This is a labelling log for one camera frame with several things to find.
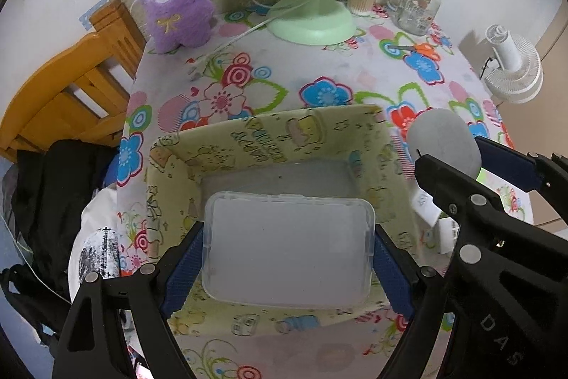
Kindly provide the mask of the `white USB charger cube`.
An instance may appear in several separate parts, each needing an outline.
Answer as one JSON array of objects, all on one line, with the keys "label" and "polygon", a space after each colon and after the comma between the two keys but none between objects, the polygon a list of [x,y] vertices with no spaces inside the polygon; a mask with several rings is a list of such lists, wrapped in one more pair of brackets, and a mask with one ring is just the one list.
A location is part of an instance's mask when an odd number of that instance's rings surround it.
[{"label": "white USB charger cube", "polygon": [[452,254],[459,234],[459,225],[450,217],[442,217],[437,222],[437,230],[439,252]]}]

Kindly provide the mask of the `round cream compact case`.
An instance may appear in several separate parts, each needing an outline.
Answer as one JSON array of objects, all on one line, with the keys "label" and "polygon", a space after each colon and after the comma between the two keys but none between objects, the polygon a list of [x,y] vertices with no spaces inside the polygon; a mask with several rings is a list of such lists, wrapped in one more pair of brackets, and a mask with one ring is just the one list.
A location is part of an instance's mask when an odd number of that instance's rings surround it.
[{"label": "round cream compact case", "polygon": [[430,155],[471,178],[481,170],[479,147],[467,124],[451,110],[421,113],[410,125],[406,144],[414,162]]}]

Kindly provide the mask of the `green panda speaker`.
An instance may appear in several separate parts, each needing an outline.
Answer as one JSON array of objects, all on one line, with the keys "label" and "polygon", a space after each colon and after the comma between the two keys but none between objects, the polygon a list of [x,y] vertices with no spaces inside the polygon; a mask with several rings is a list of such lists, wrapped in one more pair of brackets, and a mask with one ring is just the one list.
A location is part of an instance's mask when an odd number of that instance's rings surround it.
[{"label": "green panda speaker", "polygon": [[482,168],[480,170],[480,174],[476,177],[476,180],[480,183],[484,183],[487,180],[487,171]]}]

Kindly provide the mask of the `white 45W charger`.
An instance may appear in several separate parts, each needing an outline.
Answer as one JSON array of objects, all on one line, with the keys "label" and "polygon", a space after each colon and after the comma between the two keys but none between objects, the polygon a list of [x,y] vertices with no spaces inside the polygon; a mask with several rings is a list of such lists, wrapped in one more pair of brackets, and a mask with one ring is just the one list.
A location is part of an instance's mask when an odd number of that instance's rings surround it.
[{"label": "white 45W charger", "polygon": [[411,196],[413,211],[430,228],[434,227],[441,216],[441,210],[434,204],[433,198],[418,186]]}]

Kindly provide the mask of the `white printed bag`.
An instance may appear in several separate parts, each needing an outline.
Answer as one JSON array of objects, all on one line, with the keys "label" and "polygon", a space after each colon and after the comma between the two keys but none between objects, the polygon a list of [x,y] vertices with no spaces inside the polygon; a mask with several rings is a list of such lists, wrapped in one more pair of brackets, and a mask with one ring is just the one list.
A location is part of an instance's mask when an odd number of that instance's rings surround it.
[{"label": "white printed bag", "polygon": [[118,204],[115,184],[101,189],[81,213],[81,227],[73,242],[67,281],[73,300],[88,273],[104,279],[120,274]]}]

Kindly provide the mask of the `white floor fan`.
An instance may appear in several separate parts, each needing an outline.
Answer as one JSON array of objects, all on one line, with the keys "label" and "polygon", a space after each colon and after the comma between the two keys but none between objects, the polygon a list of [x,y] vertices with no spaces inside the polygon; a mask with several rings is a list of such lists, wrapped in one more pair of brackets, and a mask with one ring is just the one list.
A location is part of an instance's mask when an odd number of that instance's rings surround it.
[{"label": "white floor fan", "polygon": [[518,105],[537,97],[544,74],[535,46],[499,24],[486,29],[485,39],[493,55],[484,64],[480,80],[489,91],[499,100]]}]

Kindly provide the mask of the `floral tablecloth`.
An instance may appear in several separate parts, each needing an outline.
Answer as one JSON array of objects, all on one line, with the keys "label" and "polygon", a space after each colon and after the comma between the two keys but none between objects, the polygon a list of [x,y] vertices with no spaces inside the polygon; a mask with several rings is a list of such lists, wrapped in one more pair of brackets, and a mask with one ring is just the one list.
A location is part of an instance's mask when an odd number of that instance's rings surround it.
[{"label": "floral tablecloth", "polygon": [[[123,275],[153,261],[147,254],[146,171],[158,137],[231,119],[286,110],[372,104],[383,110],[409,185],[411,123],[427,110],[459,115],[476,136],[511,144],[503,119],[467,59],[438,27],[423,38],[397,28],[381,7],[356,21],[352,38],[304,46],[276,38],[253,9],[219,18],[198,49],[157,54],[144,48],[119,144],[119,258]],[[394,45],[430,44],[433,61]],[[414,219],[423,256],[446,260],[434,235]],[[194,288],[170,322],[200,378],[375,378],[406,323],[380,287],[349,310],[247,309]]]}]

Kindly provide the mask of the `yellow patterned storage box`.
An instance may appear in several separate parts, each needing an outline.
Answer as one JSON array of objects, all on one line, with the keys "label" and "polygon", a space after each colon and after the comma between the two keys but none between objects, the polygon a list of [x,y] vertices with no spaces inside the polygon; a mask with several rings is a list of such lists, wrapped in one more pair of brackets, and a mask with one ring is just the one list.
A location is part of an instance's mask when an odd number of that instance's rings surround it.
[{"label": "yellow patterned storage box", "polygon": [[422,255],[406,175],[373,105],[287,110],[158,137],[148,155],[147,254],[184,239],[219,191],[360,198],[393,242]]}]

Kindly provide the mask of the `black clothing pile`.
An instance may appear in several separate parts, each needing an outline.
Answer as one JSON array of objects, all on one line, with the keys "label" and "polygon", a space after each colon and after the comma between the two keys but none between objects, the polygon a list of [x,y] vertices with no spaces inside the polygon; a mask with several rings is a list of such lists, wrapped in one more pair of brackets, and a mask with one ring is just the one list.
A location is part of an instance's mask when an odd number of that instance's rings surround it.
[{"label": "black clothing pile", "polygon": [[12,207],[16,230],[33,251],[33,269],[43,283],[69,299],[67,266],[81,215],[118,150],[58,140],[44,153],[19,150]]}]

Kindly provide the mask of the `wooden chair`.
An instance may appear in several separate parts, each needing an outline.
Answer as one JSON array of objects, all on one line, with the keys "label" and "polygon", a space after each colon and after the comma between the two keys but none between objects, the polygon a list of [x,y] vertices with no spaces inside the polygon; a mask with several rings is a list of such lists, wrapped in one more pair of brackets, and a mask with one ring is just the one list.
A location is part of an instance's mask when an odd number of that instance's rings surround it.
[{"label": "wooden chair", "polygon": [[45,63],[12,98],[1,122],[1,156],[43,153],[58,140],[82,140],[117,147],[130,92],[112,76],[116,60],[131,78],[145,38],[120,0],[89,18],[94,31]]}]

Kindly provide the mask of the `orange handled scissors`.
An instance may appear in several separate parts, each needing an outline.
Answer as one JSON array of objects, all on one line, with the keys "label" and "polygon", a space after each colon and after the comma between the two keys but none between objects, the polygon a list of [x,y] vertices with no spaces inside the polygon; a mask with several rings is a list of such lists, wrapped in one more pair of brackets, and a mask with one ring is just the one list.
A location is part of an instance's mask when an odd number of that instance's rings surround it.
[{"label": "orange handled scissors", "polygon": [[433,61],[441,61],[440,55],[435,51],[435,49],[427,43],[414,44],[414,45],[399,45],[393,46],[394,49],[399,51],[416,52],[421,54]]}]

